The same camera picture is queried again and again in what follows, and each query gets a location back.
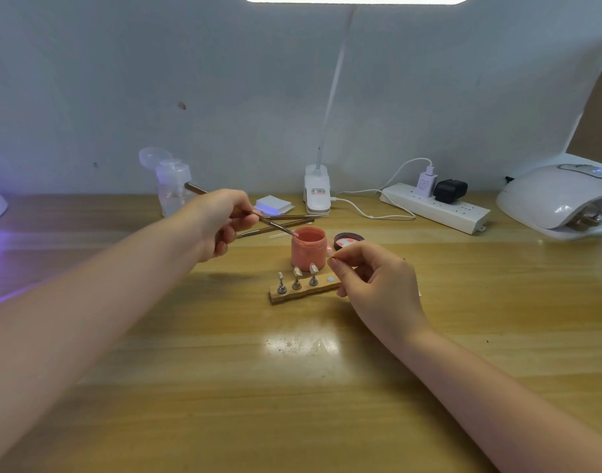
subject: pink gel jar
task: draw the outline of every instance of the pink gel jar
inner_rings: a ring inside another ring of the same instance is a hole
[[[295,230],[292,238],[292,265],[310,272],[310,264],[322,269],[328,258],[328,236],[318,227],[305,226]]]

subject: wooden table surface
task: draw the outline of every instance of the wooden table surface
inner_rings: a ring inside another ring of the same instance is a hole
[[[409,259],[434,326],[602,432],[602,237],[553,241],[496,210],[493,195],[467,200],[494,210],[485,233],[370,221],[343,203],[316,225]],[[357,201],[370,214],[399,212]],[[0,219],[0,296],[155,221],[157,202],[13,198]],[[278,270],[291,274],[289,238],[269,235],[199,265],[0,472],[494,470],[347,301],[331,292],[271,306]]]

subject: white wall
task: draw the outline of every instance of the white wall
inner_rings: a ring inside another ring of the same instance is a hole
[[[0,0],[0,190],[153,191],[145,146],[208,189],[300,190],[345,13]],[[376,187],[428,156],[441,178],[497,189],[564,150],[601,68],[602,0],[362,7],[326,143],[333,187]]]

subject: plastic lid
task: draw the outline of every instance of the plastic lid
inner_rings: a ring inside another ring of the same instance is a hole
[[[191,172],[180,159],[164,159],[156,167],[156,177],[160,184],[178,186],[191,181]]]
[[[155,170],[161,161],[171,158],[171,152],[162,147],[146,147],[139,151],[139,162],[146,169]]]

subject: black power adapter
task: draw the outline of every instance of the black power adapter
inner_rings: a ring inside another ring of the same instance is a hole
[[[435,200],[452,204],[455,200],[462,198],[468,192],[468,183],[457,181],[456,179],[448,179],[438,182],[432,195]]]

